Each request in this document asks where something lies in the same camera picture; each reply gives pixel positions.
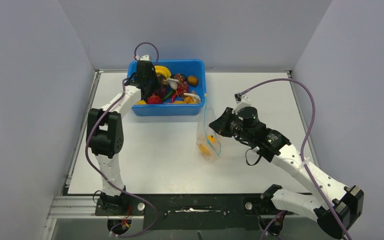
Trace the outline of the clear zip top bag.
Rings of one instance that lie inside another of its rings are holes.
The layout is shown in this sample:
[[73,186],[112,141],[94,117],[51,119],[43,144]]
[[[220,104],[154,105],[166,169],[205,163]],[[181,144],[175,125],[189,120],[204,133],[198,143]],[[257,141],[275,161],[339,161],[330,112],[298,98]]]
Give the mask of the clear zip top bag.
[[216,117],[206,93],[201,102],[203,103],[203,107],[198,115],[195,143],[202,158],[206,162],[213,163],[221,155],[221,142],[217,133],[209,127],[209,124],[213,122]]

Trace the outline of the yellow bell pepper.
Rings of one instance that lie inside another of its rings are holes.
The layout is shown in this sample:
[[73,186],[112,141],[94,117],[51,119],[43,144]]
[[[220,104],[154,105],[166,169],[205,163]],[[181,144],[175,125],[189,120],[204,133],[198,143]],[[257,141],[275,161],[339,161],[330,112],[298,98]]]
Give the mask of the yellow bell pepper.
[[198,149],[204,157],[216,157],[215,144],[217,143],[216,138],[213,135],[202,135],[197,139]]

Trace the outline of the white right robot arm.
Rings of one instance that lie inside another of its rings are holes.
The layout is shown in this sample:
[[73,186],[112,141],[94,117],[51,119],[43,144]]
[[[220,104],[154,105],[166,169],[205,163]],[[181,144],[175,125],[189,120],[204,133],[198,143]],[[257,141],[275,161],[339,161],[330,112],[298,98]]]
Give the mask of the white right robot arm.
[[209,127],[220,136],[249,146],[259,158],[283,169],[310,193],[304,195],[273,184],[261,196],[261,207],[266,213],[280,210],[305,216],[338,240],[361,216],[364,192],[356,185],[349,187],[335,180],[302,158],[287,137],[259,121],[255,107],[247,106],[237,113],[228,107]]

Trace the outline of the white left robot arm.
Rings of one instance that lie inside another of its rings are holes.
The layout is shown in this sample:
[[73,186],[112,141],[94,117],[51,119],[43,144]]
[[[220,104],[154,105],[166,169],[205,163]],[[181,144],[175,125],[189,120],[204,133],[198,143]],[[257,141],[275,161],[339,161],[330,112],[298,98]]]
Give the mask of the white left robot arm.
[[133,198],[126,191],[119,163],[124,145],[123,117],[158,86],[154,63],[138,60],[136,71],[121,81],[121,91],[106,105],[88,112],[85,156],[102,179],[98,209],[110,215],[129,214],[129,201]]

